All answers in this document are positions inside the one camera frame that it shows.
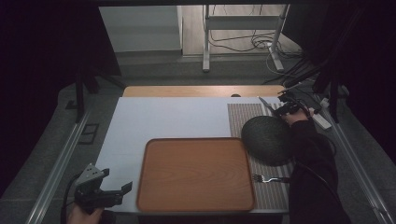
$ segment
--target table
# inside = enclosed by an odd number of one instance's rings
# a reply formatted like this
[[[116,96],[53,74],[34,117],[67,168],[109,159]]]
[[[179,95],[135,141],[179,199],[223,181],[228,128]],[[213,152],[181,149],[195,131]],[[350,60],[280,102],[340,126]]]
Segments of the table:
[[[108,167],[110,175],[102,189],[116,189],[133,181],[134,189],[124,196],[123,204],[112,209],[139,217],[155,215],[171,218],[201,217],[207,213],[143,213],[136,207],[140,168],[147,141],[153,138],[240,137],[243,124],[250,118],[269,115],[257,96],[276,106],[282,86],[148,86],[128,87],[107,131],[97,167]],[[239,94],[242,97],[230,97]],[[269,167],[249,157],[252,173],[289,176],[292,164]],[[280,220],[288,212],[288,186],[254,184],[256,204],[250,216]]]

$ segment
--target fork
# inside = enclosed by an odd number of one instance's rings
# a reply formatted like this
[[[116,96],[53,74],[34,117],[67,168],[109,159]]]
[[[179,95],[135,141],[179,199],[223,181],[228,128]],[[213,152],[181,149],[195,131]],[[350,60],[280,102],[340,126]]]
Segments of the fork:
[[[281,182],[281,183],[289,183],[289,177],[269,177],[265,175],[252,175],[253,180],[260,183],[269,183],[269,182]]]

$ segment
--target person's left hand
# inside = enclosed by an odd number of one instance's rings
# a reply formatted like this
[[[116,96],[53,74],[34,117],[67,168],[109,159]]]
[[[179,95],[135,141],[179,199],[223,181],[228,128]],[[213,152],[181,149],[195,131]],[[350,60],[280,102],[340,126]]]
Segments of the person's left hand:
[[[98,224],[104,208],[96,208],[92,214],[87,214],[80,206],[73,204],[67,224]]]

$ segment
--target wooden floor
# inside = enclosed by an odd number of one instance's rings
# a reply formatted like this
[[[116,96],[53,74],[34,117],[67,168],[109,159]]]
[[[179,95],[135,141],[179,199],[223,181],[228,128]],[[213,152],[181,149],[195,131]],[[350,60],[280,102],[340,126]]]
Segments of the wooden floor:
[[[283,9],[283,5],[214,5],[209,7],[210,15],[216,16],[234,16],[234,15],[271,15],[278,16]],[[198,55],[203,54],[204,49],[204,6],[183,6],[183,54]],[[257,49],[251,43],[251,36],[269,34],[273,36],[271,30],[229,30],[229,31],[211,31],[209,41],[217,46],[210,45],[211,54],[235,54],[235,53],[267,53],[267,49]],[[248,36],[232,40],[221,40],[238,36]],[[260,37],[257,40],[271,40],[270,38]],[[287,52],[300,52],[300,47],[281,35],[279,42],[282,49]]]

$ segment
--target person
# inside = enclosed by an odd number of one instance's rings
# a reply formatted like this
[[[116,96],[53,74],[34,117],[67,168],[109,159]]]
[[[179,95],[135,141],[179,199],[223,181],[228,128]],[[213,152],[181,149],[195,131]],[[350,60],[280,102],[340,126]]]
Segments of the person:
[[[74,203],[67,218],[67,224],[97,224],[99,223],[104,208],[96,208],[92,214],[87,214],[82,208]]]
[[[338,197],[338,173],[329,139],[317,132],[302,109],[282,119],[291,128],[296,161],[290,176],[290,223],[351,223]]]

